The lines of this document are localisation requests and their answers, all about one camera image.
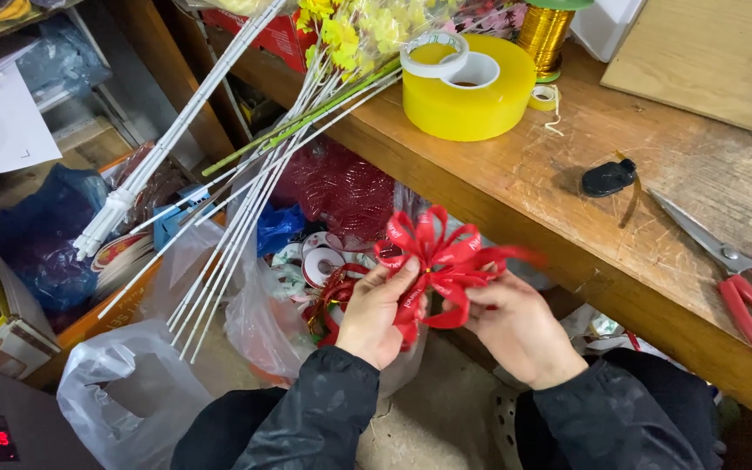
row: gold wire spool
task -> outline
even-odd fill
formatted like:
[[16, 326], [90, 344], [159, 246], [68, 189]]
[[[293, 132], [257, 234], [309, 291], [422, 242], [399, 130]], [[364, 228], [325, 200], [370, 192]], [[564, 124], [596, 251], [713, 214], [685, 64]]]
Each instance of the gold wire spool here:
[[561, 44], [575, 11], [554, 10], [530, 5], [517, 44], [527, 51], [536, 63], [537, 81], [550, 82], [558, 78], [561, 67]]

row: right hand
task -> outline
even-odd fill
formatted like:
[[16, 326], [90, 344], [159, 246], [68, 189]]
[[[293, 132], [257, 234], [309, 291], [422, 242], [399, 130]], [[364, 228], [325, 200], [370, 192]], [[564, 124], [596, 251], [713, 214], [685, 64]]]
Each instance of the right hand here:
[[[471, 300], [466, 328], [501, 367], [534, 390], [567, 382], [588, 368], [541, 294], [512, 272], [484, 288], [466, 289], [466, 295]], [[446, 301], [444, 309], [450, 307]]]

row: black jacket sleeve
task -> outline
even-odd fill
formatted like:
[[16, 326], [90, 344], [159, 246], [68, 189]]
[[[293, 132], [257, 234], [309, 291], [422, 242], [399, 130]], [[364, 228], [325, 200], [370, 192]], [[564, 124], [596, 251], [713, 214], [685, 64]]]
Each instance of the black jacket sleeve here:
[[574, 470], [704, 468], [646, 387], [603, 359], [533, 398]]
[[366, 361], [335, 346], [315, 351], [254, 433], [234, 470], [350, 470], [378, 395], [379, 371]]

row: wooden workbench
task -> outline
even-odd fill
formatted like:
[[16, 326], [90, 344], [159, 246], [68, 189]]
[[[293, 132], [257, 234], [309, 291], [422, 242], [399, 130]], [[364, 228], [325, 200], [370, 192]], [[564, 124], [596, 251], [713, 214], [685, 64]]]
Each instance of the wooden workbench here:
[[[211, 35], [214, 49], [230, 35]], [[752, 349], [718, 298], [721, 272], [645, 193], [661, 191], [717, 236], [752, 255], [752, 134], [599, 86], [605, 65], [567, 48], [559, 136], [527, 110], [512, 131], [475, 143], [416, 129], [396, 85], [328, 134], [498, 243], [550, 258], [547, 274], [725, 393], [752, 408]], [[283, 105], [302, 77], [249, 50], [233, 72]], [[581, 194], [588, 168], [621, 151], [641, 188]]]

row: shelf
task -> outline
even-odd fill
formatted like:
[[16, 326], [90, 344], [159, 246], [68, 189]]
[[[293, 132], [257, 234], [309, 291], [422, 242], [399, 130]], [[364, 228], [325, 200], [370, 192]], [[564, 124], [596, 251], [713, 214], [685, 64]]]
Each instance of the shelf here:
[[5, 36], [6, 34], [13, 33], [23, 27], [28, 26], [29, 24], [34, 24], [36, 22], [42, 21], [47, 17], [54, 16], [60, 10], [64, 10], [68, 7], [73, 7], [80, 2], [83, 2], [83, 0], [66, 0], [65, 5], [60, 8], [55, 8], [54, 10], [47, 10], [45, 8], [37, 7], [36, 5], [31, 6], [31, 12], [27, 15], [18, 19], [0, 22], [0, 37]]

